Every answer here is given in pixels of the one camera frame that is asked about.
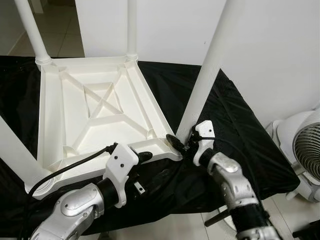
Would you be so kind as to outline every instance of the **wrinkled fabric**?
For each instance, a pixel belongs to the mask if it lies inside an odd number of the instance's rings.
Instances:
[[[0,57],[0,115],[37,157],[41,74],[34,61],[33,57]],[[138,65],[169,125],[176,132],[201,67],[142,61]],[[255,178],[262,199],[293,191],[298,186],[299,179],[287,160],[222,70],[198,122],[204,120],[212,121],[217,138],[232,142],[245,154],[246,159],[227,143],[214,143],[218,151],[241,164],[251,183]],[[250,175],[248,166],[254,176]],[[126,206],[107,210],[85,234],[150,223],[169,214],[210,212],[224,205],[219,187],[206,170],[187,160],[163,159],[140,165],[136,171],[138,181],[147,193],[139,196],[128,182]],[[41,201],[33,199],[29,233],[51,214],[62,194],[100,179],[96,177],[64,186]],[[23,182],[0,160],[0,237],[17,237],[26,196]]]

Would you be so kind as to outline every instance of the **floor tile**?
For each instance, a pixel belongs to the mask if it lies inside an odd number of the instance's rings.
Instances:
[[[281,237],[284,240],[294,240],[294,238],[292,237],[292,233],[288,228],[285,219],[279,212],[273,198],[269,197],[263,200],[263,206],[264,209],[269,213],[270,221],[272,222],[273,226],[277,229]]]
[[[34,14],[34,19],[41,33],[65,34],[75,9],[69,6],[49,5],[44,14]]]
[[[200,213],[173,214],[153,223],[109,234],[115,240],[208,240]]]
[[[66,34],[59,57],[84,57],[84,48],[82,45],[81,35]]]
[[[67,34],[80,34],[80,26],[78,21],[78,16],[75,15],[71,18],[70,24],[66,30]]]
[[[203,221],[209,220],[213,216],[217,215],[219,212],[215,210],[213,212],[201,213]],[[236,231],[231,229],[225,221],[219,221],[209,227],[205,228],[209,240],[235,240],[236,239]]]
[[[42,33],[42,40],[46,48],[47,53],[50,56],[57,56],[62,46],[65,35],[58,33]],[[14,49],[11,51],[12,56],[34,56],[34,50],[28,38],[25,34],[19,42],[16,44]]]
[[[272,199],[292,233],[320,219],[320,203],[309,202],[300,195],[287,200],[284,193]]]

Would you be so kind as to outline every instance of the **white fan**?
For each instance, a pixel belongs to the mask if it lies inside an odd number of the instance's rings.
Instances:
[[[300,194],[311,202],[320,202],[320,108],[276,120],[271,131],[272,139],[300,179],[300,185],[287,194],[287,199]]]

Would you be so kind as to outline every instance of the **fan grille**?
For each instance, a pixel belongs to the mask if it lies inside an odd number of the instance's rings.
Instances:
[[[294,142],[294,153],[304,169],[320,181],[320,122],[299,132]]]

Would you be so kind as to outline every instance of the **power cord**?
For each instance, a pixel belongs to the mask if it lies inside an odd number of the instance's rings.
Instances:
[[[25,204],[24,204],[24,208],[23,208],[23,220],[22,220],[22,228],[21,228],[21,231],[19,233],[19,237],[18,237],[18,240],[22,240],[22,237],[23,239],[28,239],[28,219],[30,216],[28,216],[29,214],[29,203],[30,203],[30,200],[33,196],[33,194],[35,193],[35,191],[42,185],[44,184],[45,182],[49,181],[50,179],[53,179],[54,177],[70,170],[70,169],[73,169],[81,164],[84,164],[96,157],[98,157],[99,155],[103,154],[104,152],[108,152],[108,153],[112,153],[114,151],[114,149],[116,148],[117,146],[117,143],[114,143],[113,145],[111,146],[106,146],[105,148],[101,149],[100,151],[80,160],[80,161],[77,161],[69,166],[66,166],[48,176],[46,176],[45,178],[43,178],[42,180],[40,180],[39,182],[37,182],[32,188],[31,190],[29,191],[27,197],[26,197],[26,201],[25,201]]]

